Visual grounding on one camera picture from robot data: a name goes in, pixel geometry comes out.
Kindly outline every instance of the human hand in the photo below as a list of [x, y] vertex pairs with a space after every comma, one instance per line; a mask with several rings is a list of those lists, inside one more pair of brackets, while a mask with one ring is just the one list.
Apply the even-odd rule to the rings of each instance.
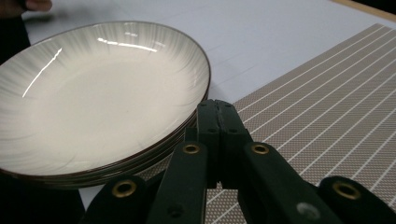
[[18, 0], [0, 0], [0, 19], [7, 19], [20, 16], [23, 12], [29, 11], [49, 11], [52, 7], [51, 0], [25, 0], [25, 7], [22, 7]]

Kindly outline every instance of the white table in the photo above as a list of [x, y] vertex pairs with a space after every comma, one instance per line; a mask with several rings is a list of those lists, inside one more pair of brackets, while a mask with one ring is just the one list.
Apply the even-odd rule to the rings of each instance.
[[[212, 69], [209, 98], [230, 103], [375, 23], [396, 23], [330, 0], [52, 0], [23, 15], [31, 43], [104, 21], [153, 21], [195, 39]], [[85, 206], [101, 186], [81, 189]]]

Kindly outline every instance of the finger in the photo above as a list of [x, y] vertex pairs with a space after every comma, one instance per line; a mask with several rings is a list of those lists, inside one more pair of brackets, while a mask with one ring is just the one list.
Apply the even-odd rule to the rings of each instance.
[[52, 8], [52, 2], [44, 0], [27, 0], [26, 7], [31, 11], [49, 11]]

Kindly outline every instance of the stacked plates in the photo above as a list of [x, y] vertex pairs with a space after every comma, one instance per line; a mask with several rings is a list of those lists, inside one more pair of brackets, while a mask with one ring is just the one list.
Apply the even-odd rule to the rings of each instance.
[[194, 125], [209, 82], [202, 48], [170, 27], [56, 35], [0, 66], [0, 172], [56, 189], [140, 172]]

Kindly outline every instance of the gray placemat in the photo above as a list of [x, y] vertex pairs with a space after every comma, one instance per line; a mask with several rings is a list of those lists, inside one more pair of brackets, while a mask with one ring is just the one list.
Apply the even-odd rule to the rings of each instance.
[[[234, 106], [306, 181], [349, 177], [396, 210], [395, 30], [376, 24]], [[208, 190], [205, 223], [246, 223], [235, 190]]]

